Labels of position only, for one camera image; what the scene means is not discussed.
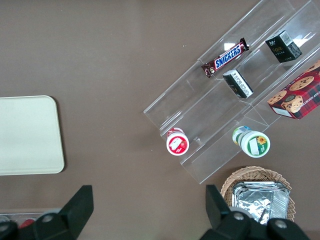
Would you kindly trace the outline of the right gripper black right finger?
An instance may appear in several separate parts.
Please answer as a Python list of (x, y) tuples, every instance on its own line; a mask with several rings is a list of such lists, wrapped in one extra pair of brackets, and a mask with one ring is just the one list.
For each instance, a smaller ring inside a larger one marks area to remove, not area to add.
[(207, 185), (205, 209), (211, 228), (203, 240), (268, 240), (267, 227), (243, 212), (232, 211), (215, 185)]

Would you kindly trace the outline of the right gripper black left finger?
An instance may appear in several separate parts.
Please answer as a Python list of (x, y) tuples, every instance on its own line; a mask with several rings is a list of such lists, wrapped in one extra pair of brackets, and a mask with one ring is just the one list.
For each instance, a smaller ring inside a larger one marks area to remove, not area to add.
[(93, 188), (83, 185), (57, 212), (39, 217), (18, 231), (20, 240), (76, 240), (94, 211)]

